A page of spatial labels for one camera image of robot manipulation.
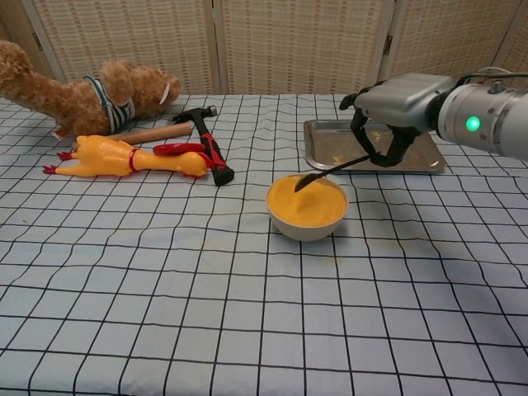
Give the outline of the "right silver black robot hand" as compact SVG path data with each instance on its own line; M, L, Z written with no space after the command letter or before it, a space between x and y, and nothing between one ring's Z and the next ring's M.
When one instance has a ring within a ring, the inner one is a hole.
M441 106L455 86L450 76L405 73L344 96L339 109L354 109L351 132L370 155L370 161L393 167L402 162L416 137L438 129ZM367 120L382 123L392 131L393 139L385 154L377 153L367 137Z

